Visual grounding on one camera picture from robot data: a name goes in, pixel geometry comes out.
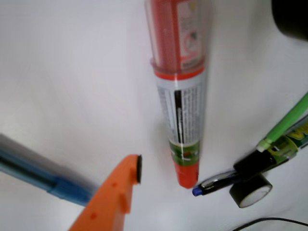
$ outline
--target pen clip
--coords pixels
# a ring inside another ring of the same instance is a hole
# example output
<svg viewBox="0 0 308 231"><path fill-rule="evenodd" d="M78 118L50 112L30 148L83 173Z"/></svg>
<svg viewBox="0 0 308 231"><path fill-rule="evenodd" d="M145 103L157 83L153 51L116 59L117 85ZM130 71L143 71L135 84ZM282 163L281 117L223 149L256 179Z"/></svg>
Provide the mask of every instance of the pen clip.
<svg viewBox="0 0 308 231"><path fill-rule="evenodd" d="M219 180L223 180L223 179L227 179L227 178L230 178L232 175L235 175L236 174L236 171L235 170L232 170L232 171L228 171L228 172L223 172L223 173L220 173L220 174L217 174L213 177L210 177L208 179L206 179L205 181L203 181L200 186L202 188L209 188L211 186L213 186L213 184Z"/></svg>

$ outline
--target red epinephrine auto-injector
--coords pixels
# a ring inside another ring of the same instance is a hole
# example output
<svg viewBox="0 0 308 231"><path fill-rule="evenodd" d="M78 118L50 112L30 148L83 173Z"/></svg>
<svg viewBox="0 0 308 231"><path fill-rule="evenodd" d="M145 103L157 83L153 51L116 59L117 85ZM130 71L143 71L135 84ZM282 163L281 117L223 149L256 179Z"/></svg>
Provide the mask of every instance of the red epinephrine auto-injector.
<svg viewBox="0 0 308 231"><path fill-rule="evenodd" d="M160 102L179 184L198 181L205 92L204 0L147 0Z"/></svg>

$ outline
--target green highlighter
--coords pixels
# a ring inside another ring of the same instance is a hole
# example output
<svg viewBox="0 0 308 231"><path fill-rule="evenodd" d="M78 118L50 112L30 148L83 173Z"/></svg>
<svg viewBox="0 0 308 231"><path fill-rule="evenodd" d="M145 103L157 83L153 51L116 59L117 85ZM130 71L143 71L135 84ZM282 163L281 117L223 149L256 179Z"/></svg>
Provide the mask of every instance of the green highlighter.
<svg viewBox="0 0 308 231"><path fill-rule="evenodd" d="M266 138L261 140L256 149L264 152L270 148L271 144L282 136L285 131L294 124L308 109L308 92L305 96L285 115L285 117L267 134Z"/></svg>

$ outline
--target red safety cap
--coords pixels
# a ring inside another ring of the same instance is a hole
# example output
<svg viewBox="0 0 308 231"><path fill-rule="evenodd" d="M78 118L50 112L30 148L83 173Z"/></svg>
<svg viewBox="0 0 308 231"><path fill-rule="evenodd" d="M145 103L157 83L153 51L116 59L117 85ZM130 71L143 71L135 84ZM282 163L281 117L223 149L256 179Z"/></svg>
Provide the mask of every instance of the red safety cap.
<svg viewBox="0 0 308 231"><path fill-rule="evenodd" d="M196 185L199 176L199 163L191 166L181 166L174 163L180 186L190 189Z"/></svg>

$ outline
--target blue marker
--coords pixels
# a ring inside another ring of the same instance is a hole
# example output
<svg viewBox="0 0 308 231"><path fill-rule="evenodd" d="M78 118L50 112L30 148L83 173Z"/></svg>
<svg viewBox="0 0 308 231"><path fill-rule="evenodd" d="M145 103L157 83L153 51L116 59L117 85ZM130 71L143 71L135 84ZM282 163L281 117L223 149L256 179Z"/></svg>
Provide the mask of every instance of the blue marker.
<svg viewBox="0 0 308 231"><path fill-rule="evenodd" d="M93 194L83 187L21 159L0 147L0 171L41 188L61 199L86 206Z"/></svg>

